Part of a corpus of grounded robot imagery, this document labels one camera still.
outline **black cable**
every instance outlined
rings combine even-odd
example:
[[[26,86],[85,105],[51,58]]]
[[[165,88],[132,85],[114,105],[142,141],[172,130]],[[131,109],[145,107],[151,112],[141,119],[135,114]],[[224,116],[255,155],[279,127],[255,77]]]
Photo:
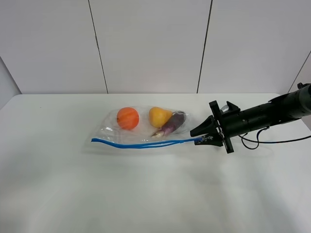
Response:
[[[246,136],[248,133],[244,134],[243,136],[239,135],[239,137],[241,138],[241,141],[242,141],[243,145],[244,145],[246,148],[250,149],[250,150],[257,149],[260,143],[261,143],[261,144],[288,143],[288,142],[296,142],[296,141],[301,141],[301,140],[305,140],[305,139],[311,138],[311,135],[310,135],[310,136],[307,136],[307,137],[302,137],[302,138],[292,139],[292,140],[286,140],[286,141],[260,142],[260,141],[259,141],[259,134],[260,134],[262,131],[267,130],[268,128],[269,128],[269,127],[264,128],[264,129],[261,129],[261,130],[258,131],[258,133],[257,133],[257,135],[256,135],[257,141],[254,141],[254,140],[250,140],[250,139],[245,138],[245,136]],[[243,142],[243,140],[248,141],[248,142],[257,143],[257,146],[256,146],[255,148],[250,148],[250,147],[248,147],[247,145],[245,145],[245,143]]]

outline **transparent plastic bag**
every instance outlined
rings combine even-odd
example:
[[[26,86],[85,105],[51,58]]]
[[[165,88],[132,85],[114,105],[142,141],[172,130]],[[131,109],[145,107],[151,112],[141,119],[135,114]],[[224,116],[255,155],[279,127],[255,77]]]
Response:
[[[196,125],[191,120],[190,114],[185,111],[157,107],[157,109],[160,109],[159,111],[163,110],[172,114],[171,117],[167,118],[166,122],[161,122],[165,122],[162,127],[157,128],[151,125],[152,119],[151,121],[149,120],[149,112],[154,108],[153,106],[133,106],[128,108],[135,109],[138,113],[139,120],[137,126],[133,129],[128,129],[130,128],[127,127],[128,125],[133,126],[132,121],[130,124],[123,125],[124,121],[120,120],[121,117],[117,120],[120,109],[113,110],[101,123],[92,142],[102,142],[117,148],[140,149],[163,147],[201,139],[190,138],[190,130]]]

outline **tabletop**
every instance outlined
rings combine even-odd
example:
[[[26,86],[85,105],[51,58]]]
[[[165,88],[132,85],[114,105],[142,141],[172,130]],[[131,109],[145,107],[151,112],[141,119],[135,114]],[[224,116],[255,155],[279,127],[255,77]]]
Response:
[[[276,96],[15,96],[0,110],[0,232],[310,232],[310,140],[248,150],[234,137],[232,154],[192,142],[143,150],[90,143],[113,109],[180,109],[202,122],[213,100],[243,110]],[[298,120],[260,139],[310,134]]]

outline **blue zipper strip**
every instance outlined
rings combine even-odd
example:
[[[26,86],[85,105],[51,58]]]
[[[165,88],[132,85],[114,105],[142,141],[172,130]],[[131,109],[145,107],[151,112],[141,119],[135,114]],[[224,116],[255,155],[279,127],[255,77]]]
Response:
[[[120,149],[144,149],[144,148],[158,148],[158,147],[167,147],[178,143],[184,142],[192,142],[192,141],[201,141],[202,137],[190,138],[185,140],[168,140],[161,142],[150,142],[150,143],[142,143],[142,144],[118,144],[114,142],[109,142],[106,140],[102,140],[99,138],[92,138],[91,142],[101,142],[107,145],[120,148]]]

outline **plastic bag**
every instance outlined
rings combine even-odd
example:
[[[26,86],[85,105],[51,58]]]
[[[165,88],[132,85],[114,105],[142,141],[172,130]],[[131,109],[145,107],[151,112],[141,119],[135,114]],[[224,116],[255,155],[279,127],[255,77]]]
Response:
[[[121,110],[125,111],[125,114],[119,117]],[[139,117],[138,122],[136,122],[135,112]],[[165,113],[171,115],[161,121],[163,120],[161,116]],[[151,125],[161,125],[163,123],[165,124],[160,128]],[[92,142],[101,142],[123,149],[163,147],[201,140],[200,137],[190,138],[190,130],[195,126],[190,114],[185,111],[152,106],[133,106],[111,111],[101,123]]]

